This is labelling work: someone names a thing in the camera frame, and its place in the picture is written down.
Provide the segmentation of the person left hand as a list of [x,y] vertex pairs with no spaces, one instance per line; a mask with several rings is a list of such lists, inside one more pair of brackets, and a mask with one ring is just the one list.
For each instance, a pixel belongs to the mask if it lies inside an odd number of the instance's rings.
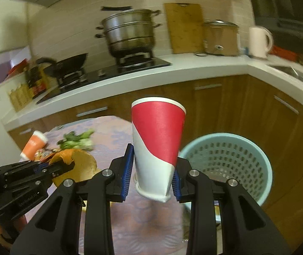
[[10,250],[18,235],[27,225],[26,216],[23,215],[8,223],[0,223],[0,244]]

